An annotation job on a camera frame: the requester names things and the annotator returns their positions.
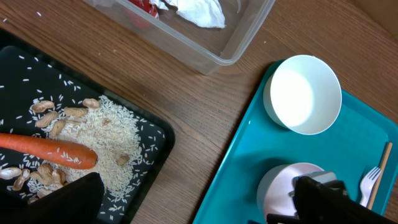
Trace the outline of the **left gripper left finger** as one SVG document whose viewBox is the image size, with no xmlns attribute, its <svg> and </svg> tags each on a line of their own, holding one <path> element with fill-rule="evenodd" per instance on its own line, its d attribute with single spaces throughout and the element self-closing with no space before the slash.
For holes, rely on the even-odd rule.
<svg viewBox="0 0 398 224">
<path fill-rule="evenodd" d="M 1 194 L 1 223 L 93 223 L 104 195 L 98 173 L 90 173 L 31 204 Z"/>
</svg>

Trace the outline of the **clear plastic waste bin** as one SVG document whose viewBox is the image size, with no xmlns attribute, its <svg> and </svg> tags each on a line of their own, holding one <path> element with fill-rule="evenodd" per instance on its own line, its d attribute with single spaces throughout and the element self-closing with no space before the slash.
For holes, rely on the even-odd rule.
<svg viewBox="0 0 398 224">
<path fill-rule="evenodd" d="M 176 7 L 169 6 L 168 10 L 158 9 L 158 19 L 142 13 L 142 17 L 152 24 L 152 27 L 146 30 L 138 29 L 130 21 L 127 10 L 140 11 L 126 0 L 87 3 L 189 67 L 204 75 L 210 75 L 221 67 L 230 66 L 239 60 L 275 1 L 220 0 L 225 16 L 224 29 L 198 27 L 180 17 L 176 13 Z"/>
</svg>

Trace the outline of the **light green bowl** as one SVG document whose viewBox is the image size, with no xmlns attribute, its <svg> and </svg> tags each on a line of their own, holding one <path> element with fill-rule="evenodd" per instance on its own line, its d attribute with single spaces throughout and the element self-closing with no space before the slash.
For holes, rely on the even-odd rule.
<svg viewBox="0 0 398 224">
<path fill-rule="evenodd" d="M 337 120 L 342 89 L 332 68 L 311 55 L 278 65 L 266 81 L 263 104 L 271 120 L 302 135 L 326 131 Z"/>
</svg>

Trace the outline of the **teal serving tray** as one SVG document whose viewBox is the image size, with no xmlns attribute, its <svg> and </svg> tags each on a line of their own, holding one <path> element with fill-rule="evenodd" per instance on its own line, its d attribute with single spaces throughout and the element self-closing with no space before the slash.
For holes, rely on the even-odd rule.
<svg viewBox="0 0 398 224">
<path fill-rule="evenodd" d="M 195 223 L 267 223 L 257 207 L 257 188 L 272 168 L 307 162 L 332 171 L 343 194 L 360 203 L 362 178 L 379 164 L 387 142 L 391 153 L 372 211 L 384 216 L 397 177 L 397 125 L 347 91 L 337 120 L 326 131 L 302 135 L 275 123 L 263 104 L 264 74 L 225 157 L 195 215 Z"/>
</svg>

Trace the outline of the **orange carrot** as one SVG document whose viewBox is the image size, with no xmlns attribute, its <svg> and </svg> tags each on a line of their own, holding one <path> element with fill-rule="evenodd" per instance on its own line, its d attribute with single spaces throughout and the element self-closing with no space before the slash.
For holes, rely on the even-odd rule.
<svg viewBox="0 0 398 224">
<path fill-rule="evenodd" d="M 69 141 L 1 133 L 1 147 L 73 169 L 91 169 L 98 161 L 95 151 Z"/>
</svg>

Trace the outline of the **large crumpled white tissue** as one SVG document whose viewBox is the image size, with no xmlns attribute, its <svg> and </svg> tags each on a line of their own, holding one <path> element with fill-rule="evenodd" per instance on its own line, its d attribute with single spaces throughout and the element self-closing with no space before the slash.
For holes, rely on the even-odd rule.
<svg viewBox="0 0 398 224">
<path fill-rule="evenodd" d="M 177 8 L 176 13 L 185 20 L 202 28 L 224 29 L 225 16 L 218 0 L 150 0 L 159 9 Z"/>
</svg>

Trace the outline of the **black plastic tray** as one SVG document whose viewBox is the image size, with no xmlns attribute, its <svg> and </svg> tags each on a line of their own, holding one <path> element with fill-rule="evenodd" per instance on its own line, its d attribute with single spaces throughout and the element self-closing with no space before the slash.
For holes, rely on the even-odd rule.
<svg viewBox="0 0 398 224">
<path fill-rule="evenodd" d="M 45 131 L 35 127 L 42 115 L 30 110 L 31 105 L 49 100 L 62 112 L 66 106 L 81 106 L 85 98 L 101 96 L 137 119 L 142 151 L 132 162 L 133 177 L 125 196 L 106 192 L 95 223 L 131 223 L 174 146 L 171 125 L 1 30 L 1 132 L 45 138 Z"/>
</svg>

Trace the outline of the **red waste piece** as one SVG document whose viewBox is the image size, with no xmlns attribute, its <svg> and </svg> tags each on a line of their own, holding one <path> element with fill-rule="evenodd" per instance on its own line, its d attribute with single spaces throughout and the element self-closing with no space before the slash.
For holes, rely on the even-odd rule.
<svg viewBox="0 0 398 224">
<path fill-rule="evenodd" d="M 147 19 L 142 17 L 142 13 L 145 12 L 146 14 L 151 15 L 154 19 L 159 18 L 157 6 L 151 4 L 149 0 L 128 0 L 128 2 L 139 8 L 140 12 L 127 10 L 130 21 L 138 29 L 146 30 L 152 27 L 152 24 Z"/>
</svg>

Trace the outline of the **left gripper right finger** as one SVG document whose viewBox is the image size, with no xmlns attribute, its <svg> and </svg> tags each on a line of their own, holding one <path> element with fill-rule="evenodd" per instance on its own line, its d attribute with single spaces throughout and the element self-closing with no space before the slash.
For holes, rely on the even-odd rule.
<svg viewBox="0 0 398 224">
<path fill-rule="evenodd" d="M 396 224 L 343 194 L 344 182 L 322 184 L 302 176 L 296 181 L 293 203 L 297 216 L 268 214 L 267 223 Z"/>
</svg>

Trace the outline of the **peanuts in pink bowl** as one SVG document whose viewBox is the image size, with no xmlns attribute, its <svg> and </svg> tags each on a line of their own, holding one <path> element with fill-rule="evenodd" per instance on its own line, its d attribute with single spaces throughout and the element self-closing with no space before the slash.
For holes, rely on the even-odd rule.
<svg viewBox="0 0 398 224">
<path fill-rule="evenodd" d="M 61 187 L 91 172 L 100 175 L 106 191 L 124 198 L 133 187 L 133 162 L 141 158 L 137 119 L 127 108 L 105 96 L 85 99 L 81 108 L 51 111 L 35 125 L 46 138 L 1 134 L 1 147 L 45 160 L 53 174 L 31 176 L 41 185 Z"/>
</svg>

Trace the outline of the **spilled white rice pile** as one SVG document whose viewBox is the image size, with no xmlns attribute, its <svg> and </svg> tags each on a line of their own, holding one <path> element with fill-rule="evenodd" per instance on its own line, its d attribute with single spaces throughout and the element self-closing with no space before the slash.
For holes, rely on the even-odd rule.
<svg viewBox="0 0 398 224">
<path fill-rule="evenodd" d="M 139 174 L 135 168 L 144 162 L 138 118 L 126 107 L 117 105 L 106 96 L 85 99 L 81 108 L 61 105 L 39 115 L 33 111 L 35 126 L 47 138 L 82 144 L 95 151 L 98 161 L 88 170 L 73 169 L 52 163 L 61 169 L 67 182 L 73 182 L 90 172 L 99 173 L 107 193 L 115 198 L 132 194 L 132 180 Z"/>
</svg>

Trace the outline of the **wooden chopstick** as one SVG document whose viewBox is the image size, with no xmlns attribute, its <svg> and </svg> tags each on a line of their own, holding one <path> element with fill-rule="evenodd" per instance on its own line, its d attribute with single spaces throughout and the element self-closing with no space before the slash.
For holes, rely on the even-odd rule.
<svg viewBox="0 0 398 224">
<path fill-rule="evenodd" d="M 393 143 L 387 142 L 386 146 L 384 148 L 384 152 L 383 152 L 380 164 L 379 164 L 379 168 L 381 170 L 379 172 L 379 175 L 378 175 L 378 177 L 377 177 L 377 179 L 375 181 L 375 184 L 373 186 L 373 189 L 371 191 L 370 199 L 369 199 L 368 206 L 367 206 L 367 208 L 370 209 L 370 210 L 372 210 L 372 208 L 373 208 L 374 201 L 375 201 L 376 195 L 377 195 L 377 191 L 379 189 L 379 186 L 380 186 L 380 183 L 381 183 L 381 179 L 382 179 L 382 176 L 383 176 L 383 172 L 384 172 L 384 169 L 386 168 L 386 164 L 388 162 L 388 158 L 389 158 L 389 155 L 391 153 L 392 145 L 393 145 Z"/>
</svg>

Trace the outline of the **white plastic fork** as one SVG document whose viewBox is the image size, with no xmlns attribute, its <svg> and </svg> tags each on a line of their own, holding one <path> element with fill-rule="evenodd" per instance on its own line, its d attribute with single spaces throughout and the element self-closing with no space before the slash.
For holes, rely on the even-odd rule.
<svg viewBox="0 0 398 224">
<path fill-rule="evenodd" d="M 372 189 L 377 181 L 377 178 L 380 176 L 381 171 L 382 170 L 380 168 L 374 167 L 362 178 L 359 185 L 361 191 L 361 200 L 359 204 L 363 207 L 368 206 Z"/>
</svg>

